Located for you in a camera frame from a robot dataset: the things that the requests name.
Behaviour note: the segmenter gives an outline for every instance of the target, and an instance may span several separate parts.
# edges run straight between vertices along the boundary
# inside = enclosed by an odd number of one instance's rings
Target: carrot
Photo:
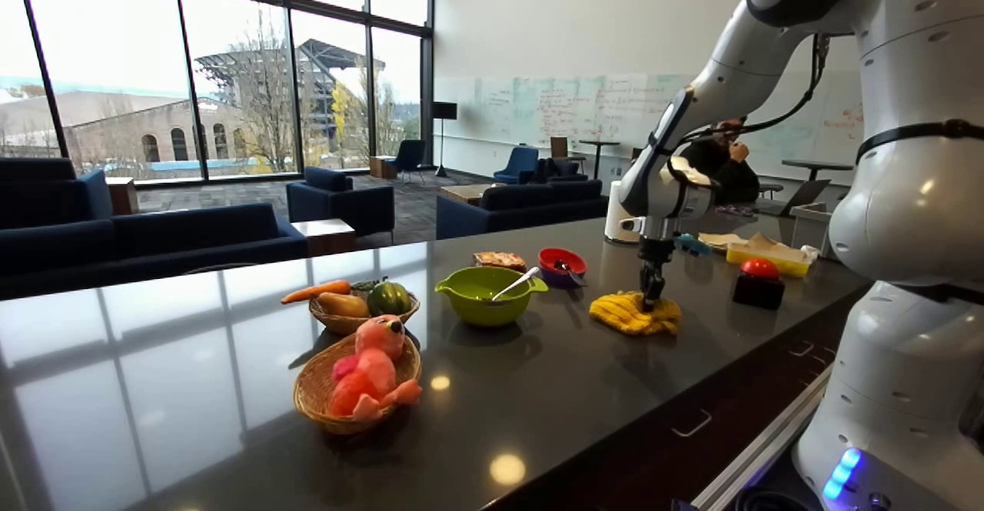
[[[332,280],[330,283],[318,284],[316,287],[307,287],[304,290],[296,291],[296,293],[285,295],[284,299],[281,300],[281,304],[292,304],[295,301],[310,300],[312,297],[324,293],[351,294],[352,286],[348,283],[348,280]]]

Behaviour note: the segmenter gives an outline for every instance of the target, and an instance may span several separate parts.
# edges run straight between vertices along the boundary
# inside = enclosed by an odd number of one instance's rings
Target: green squash
[[[366,297],[366,304],[369,304],[369,312],[373,317],[403,315],[411,310],[411,295],[400,284],[379,283]]]

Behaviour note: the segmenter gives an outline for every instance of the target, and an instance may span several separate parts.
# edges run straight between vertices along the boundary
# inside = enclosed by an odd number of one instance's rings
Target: potato
[[[324,293],[317,295],[324,312],[341,317],[368,317],[369,305],[357,295]]]

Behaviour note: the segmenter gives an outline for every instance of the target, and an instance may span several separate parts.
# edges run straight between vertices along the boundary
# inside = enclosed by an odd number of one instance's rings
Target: drawer handle
[[[681,431],[676,430],[676,428],[670,428],[670,430],[672,430],[674,434],[676,434],[681,438],[690,438],[693,436],[693,434],[699,433],[699,431],[702,428],[704,428],[705,426],[707,426],[708,423],[710,423],[710,413],[706,412],[705,410],[700,410],[700,412],[704,414],[704,420],[700,421],[700,424],[698,424],[698,426],[695,426],[693,430],[691,430],[689,433],[681,433]]]
[[[808,354],[813,349],[812,343],[807,342],[807,340],[803,340],[803,342],[806,343],[806,349],[802,351],[790,350],[790,354],[792,354],[792,356],[797,356],[797,357],[806,356],[806,354]]]

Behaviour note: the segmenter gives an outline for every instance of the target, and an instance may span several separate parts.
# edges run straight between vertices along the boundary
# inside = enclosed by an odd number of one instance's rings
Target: spoon
[[[563,272],[567,273],[568,276],[570,276],[570,279],[575,281],[575,283],[577,283],[577,286],[579,287],[587,286],[587,281],[581,279],[581,277],[577,275],[577,273],[573,272],[573,269],[570,269],[570,265],[568,265],[566,261],[563,261],[563,259],[558,259],[557,261],[554,262],[554,269],[560,269]]]
[[[539,273],[539,270],[540,270],[539,267],[534,267],[534,268],[531,268],[530,270],[527,270],[527,272],[522,277],[519,277],[519,279],[516,279],[516,281],[514,281],[514,283],[510,284],[510,286],[507,286],[507,287],[503,288],[503,290],[501,291],[501,293],[495,294],[494,297],[492,297],[492,300],[491,301],[495,301],[496,298],[498,298],[500,295],[507,293],[509,290],[513,290],[513,288],[515,288],[515,287],[519,287],[520,284],[526,283],[526,281],[529,280],[530,277],[532,277],[533,275],[537,275],[537,273]]]

